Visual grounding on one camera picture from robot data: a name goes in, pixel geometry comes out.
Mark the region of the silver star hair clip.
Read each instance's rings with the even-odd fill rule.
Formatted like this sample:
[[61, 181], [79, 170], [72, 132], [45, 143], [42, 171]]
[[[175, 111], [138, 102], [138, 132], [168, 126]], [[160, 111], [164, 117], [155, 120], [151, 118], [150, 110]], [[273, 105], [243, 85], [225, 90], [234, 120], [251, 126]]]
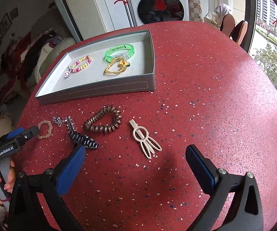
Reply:
[[71, 116], [67, 116], [65, 119], [62, 119], [56, 115], [53, 117], [53, 122], [57, 124], [59, 127], [61, 127], [63, 124], [66, 124], [66, 127], [69, 132], [76, 131], [76, 128], [74, 126], [74, 122], [72, 121]]

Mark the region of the black patterned hair clip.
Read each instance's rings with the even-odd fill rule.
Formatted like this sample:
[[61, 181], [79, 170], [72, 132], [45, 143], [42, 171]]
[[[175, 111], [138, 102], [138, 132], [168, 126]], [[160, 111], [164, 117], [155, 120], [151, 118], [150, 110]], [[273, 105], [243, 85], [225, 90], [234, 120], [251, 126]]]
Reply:
[[86, 149], [98, 148], [98, 142], [85, 134], [81, 134], [77, 131], [69, 131], [69, 137], [74, 143], [79, 144]]

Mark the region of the cream rabbit hair clip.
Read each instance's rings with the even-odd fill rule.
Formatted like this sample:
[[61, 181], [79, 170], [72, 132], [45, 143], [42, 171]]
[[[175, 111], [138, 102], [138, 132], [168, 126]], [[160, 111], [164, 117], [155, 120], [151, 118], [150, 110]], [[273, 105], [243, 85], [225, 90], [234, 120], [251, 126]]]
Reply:
[[134, 119], [129, 121], [133, 128], [133, 138], [139, 143], [141, 150], [147, 159], [151, 159], [155, 151], [161, 152], [161, 145], [152, 137], [150, 137], [148, 130], [139, 126]]

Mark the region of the grey jewelry tray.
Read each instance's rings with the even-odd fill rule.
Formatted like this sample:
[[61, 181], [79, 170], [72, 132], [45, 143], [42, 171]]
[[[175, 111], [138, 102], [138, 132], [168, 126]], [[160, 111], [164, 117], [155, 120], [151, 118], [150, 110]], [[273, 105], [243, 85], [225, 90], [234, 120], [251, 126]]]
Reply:
[[[108, 62], [105, 51], [120, 44], [132, 44], [135, 54], [128, 59], [126, 71], [116, 74], [114, 64], [105, 74]], [[75, 61], [90, 54], [91, 64], [82, 71], [65, 78], [64, 73]], [[35, 98], [43, 105], [69, 100], [120, 93], [155, 90], [155, 54], [150, 30], [141, 30], [85, 43], [62, 54], [60, 60], [44, 80]]]

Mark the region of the pile of clothes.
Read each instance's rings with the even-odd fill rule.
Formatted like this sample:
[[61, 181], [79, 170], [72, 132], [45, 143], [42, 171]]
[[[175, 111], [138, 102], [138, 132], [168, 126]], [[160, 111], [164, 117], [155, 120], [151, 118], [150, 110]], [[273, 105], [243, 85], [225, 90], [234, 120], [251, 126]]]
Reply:
[[36, 68], [42, 48], [54, 48], [60, 42], [61, 38], [54, 30], [44, 31], [34, 40], [31, 33], [20, 40], [11, 40], [1, 56], [0, 73], [5, 75], [5, 84], [0, 84], [0, 104], [10, 97], [15, 86], [27, 95], [31, 94], [28, 81]]

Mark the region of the green translucent bangle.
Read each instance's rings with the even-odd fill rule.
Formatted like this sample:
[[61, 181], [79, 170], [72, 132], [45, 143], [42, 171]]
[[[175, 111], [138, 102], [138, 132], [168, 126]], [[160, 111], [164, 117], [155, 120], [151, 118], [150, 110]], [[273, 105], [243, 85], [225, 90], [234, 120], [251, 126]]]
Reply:
[[120, 44], [108, 49], [105, 52], [105, 61], [110, 63], [113, 59], [123, 57], [126, 60], [130, 59], [135, 54], [135, 49], [132, 44]]

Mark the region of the brown chair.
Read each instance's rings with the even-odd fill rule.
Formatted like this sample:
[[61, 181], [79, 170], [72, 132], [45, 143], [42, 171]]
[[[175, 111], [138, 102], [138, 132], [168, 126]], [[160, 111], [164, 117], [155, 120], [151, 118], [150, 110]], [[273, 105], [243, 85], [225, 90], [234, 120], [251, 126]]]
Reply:
[[221, 27], [220, 27], [220, 31], [223, 34], [225, 34], [227, 37], [230, 37], [234, 27], [235, 27], [234, 17], [231, 14], [226, 14], [223, 17], [222, 24], [221, 24]]
[[234, 27], [234, 29], [231, 33], [231, 38], [236, 44], [241, 45], [241, 43], [247, 33], [247, 28], [248, 28], [248, 22], [245, 20], [240, 21]]

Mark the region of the checkered cloth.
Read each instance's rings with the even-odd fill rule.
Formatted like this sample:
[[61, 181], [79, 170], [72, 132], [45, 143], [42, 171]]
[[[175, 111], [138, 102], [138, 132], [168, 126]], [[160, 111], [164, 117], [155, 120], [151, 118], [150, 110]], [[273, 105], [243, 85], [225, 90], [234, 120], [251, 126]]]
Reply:
[[188, 0], [190, 21], [203, 22], [200, 0]]

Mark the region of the white washing machine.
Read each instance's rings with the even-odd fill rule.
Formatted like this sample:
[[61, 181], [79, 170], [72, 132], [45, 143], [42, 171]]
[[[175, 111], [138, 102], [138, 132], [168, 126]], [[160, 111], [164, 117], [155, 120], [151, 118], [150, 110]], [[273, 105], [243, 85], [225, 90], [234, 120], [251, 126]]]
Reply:
[[189, 21], [188, 0], [126, 0], [134, 26], [166, 21]]

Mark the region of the wall picture frames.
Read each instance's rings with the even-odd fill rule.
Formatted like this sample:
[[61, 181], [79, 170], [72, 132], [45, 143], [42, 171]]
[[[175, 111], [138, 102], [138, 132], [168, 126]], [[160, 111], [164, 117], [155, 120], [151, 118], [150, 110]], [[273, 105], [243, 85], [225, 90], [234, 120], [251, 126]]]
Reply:
[[12, 20], [18, 16], [18, 8], [11, 10], [10, 13], [6, 13], [0, 22], [0, 45], [2, 43], [2, 39], [6, 35], [7, 31], [12, 25]]

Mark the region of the red handled mop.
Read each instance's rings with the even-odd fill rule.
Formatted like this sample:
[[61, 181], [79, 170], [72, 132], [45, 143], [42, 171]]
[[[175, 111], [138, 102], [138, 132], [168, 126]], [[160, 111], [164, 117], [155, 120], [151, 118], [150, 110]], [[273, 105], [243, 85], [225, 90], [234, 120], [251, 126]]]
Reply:
[[122, 2], [122, 4], [124, 5], [129, 25], [130, 25], [130, 27], [133, 27], [134, 23], [133, 23], [133, 19], [132, 19], [132, 15], [131, 15], [131, 11], [130, 11], [128, 0], [116, 0], [116, 1], [114, 1], [113, 4], [116, 5], [116, 3], [118, 3], [118, 2]]

